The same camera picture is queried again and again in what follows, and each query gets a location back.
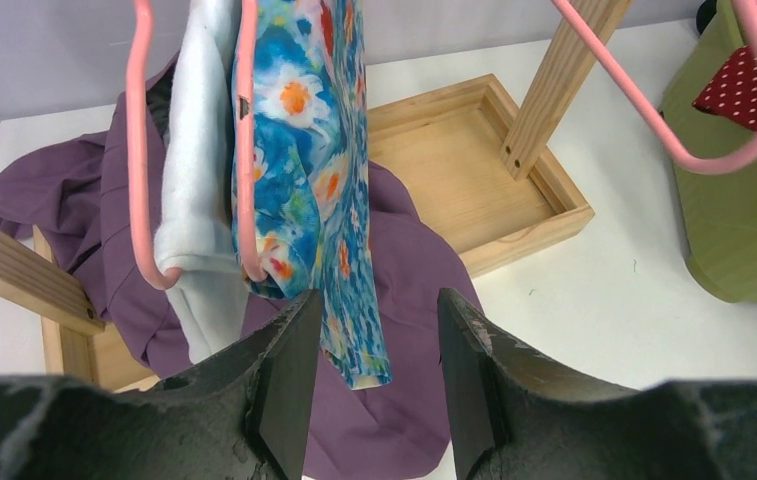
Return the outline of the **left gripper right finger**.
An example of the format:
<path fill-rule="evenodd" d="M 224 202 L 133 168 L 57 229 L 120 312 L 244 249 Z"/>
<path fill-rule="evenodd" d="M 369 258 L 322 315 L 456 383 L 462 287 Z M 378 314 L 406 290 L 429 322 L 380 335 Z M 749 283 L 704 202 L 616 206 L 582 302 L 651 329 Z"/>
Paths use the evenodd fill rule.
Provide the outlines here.
<path fill-rule="evenodd" d="M 602 479 L 611 427 L 595 407 L 627 387 L 570 368 L 487 319 L 457 290 L 438 297 L 455 473 L 460 479 Z"/>

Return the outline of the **red polka dot skirt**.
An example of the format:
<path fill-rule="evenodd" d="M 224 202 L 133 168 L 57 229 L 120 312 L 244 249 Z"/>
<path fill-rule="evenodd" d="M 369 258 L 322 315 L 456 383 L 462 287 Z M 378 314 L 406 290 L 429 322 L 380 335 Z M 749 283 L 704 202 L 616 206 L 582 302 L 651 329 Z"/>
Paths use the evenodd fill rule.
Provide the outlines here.
<path fill-rule="evenodd" d="M 751 131 L 757 130 L 757 63 L 748 46 L 734 51 L 692 105 Z"/>

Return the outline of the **blue floral garment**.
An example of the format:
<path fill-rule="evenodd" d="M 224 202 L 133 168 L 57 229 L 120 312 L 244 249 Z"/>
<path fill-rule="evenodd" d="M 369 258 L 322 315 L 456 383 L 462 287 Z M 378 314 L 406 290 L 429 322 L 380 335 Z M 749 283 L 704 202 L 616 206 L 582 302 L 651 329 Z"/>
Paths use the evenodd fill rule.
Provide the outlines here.
<path fill-rule="evenodd" d="M 357 1 L 258 1 L 254 60 L 261 297 L 323 299 L 320 347 L 354 390 L 388 384 L 369 245 L 366 70 Z"/>

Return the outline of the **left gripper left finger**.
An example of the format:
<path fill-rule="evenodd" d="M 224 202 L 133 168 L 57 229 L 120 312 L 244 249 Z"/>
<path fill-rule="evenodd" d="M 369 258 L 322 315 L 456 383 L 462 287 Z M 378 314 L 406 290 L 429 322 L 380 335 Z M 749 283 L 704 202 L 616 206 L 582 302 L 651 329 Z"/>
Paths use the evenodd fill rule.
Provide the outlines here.
<path fill-rule="evenodd" d="M 310 290 L 265 326 L 156 386 L 165 425 L 155 479 L 298 479 L 318 359 Z"/>

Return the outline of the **white garment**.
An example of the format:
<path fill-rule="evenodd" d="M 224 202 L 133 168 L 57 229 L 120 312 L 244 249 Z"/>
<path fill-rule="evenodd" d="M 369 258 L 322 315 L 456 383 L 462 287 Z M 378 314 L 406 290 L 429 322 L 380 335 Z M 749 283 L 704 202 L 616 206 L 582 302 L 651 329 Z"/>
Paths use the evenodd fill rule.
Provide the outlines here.
<path fill-rule="evenodd" d="M 248 299 L 231 232 L 230 87 L 241 13 L 238 1 L 192 2 L 173 76 L 154 258 L 182 271 L 166 295 L 192 363 L 239 340 Z"/>

